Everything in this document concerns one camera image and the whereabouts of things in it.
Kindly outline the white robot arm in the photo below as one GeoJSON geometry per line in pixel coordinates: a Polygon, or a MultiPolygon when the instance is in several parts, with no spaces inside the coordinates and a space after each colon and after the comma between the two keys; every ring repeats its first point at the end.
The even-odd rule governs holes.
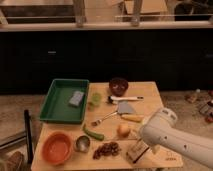
{"type": "Polygon", "coordinates": [[[160,108],[140,128],[139,135],[148,146],[161,145],[213,169],[213,139],[175,129],[177,120],[171,109],[160,108]]]}

